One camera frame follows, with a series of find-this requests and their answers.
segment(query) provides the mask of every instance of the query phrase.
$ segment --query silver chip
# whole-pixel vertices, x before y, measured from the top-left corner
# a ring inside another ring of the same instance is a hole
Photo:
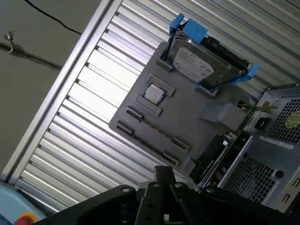
[[[149,100],[153,104],[157,104],[164,97],[165,92],[158,86],[151,84],[149,88],[145,91],[145,99]]]

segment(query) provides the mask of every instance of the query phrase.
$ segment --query light blue surface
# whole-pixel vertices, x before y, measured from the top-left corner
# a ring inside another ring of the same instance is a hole
[[[20,193],[0,182],[0,214],[13,224],[25,212],[33,213],[38,220],[45,218],[44,214]]]
[[[186,25],[184,26],[182,33],[190,37],[197,44],[200,44],[200,42],[207,33],[207,29],[205,29],[203,26],[201,26],[194,20],[189,19]]]

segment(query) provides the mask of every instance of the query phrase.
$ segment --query black cable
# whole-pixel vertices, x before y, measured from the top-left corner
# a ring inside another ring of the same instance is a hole
[[[53,16],[49,15],[48,13],[44,12],[43,10],[39,9],[39,8],[36,7],[34,4],[32,4],[30,1],[28,1],[28,0],[24,0],[24,1],[27,2],[31,7],[35,8],[35,9],[36,9],[37,11],[39,11],[40,13],[42,13],[42,14],[48,16],[49,18],[55,20],[56,22],[59,22],[64,28],[66,28],[66,29],[68,29],[68,30],[70,30],[70,31],[72,31],[72,32],[74,32],[74,33],[76,33],[76,34],[82,34],[82,33],[78,32],[78,31],[76,31],[76,30],[74,30],[74,29],[72,29],[72,28],[69,28],[69,27],[66,26],[62,21],[56,19],[55,17],[53,17]]]

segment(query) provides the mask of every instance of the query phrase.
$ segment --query hard drive label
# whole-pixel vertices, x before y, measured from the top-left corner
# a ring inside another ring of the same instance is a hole
[[[195,82],[203,80],[214,72],[210,64],[184,47],[178,51],[173,61],[173,66]]]

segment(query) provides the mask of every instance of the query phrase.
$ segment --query gray wall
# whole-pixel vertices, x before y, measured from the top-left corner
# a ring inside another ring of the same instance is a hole
[[[100,0],[31,0],[69,27],[83,32]],[[0,42],[9,31],[24,50],[63,65],[80,35],[22,0],[0,0]],[[0,172],[25,133],[58,71],[0,52]]]

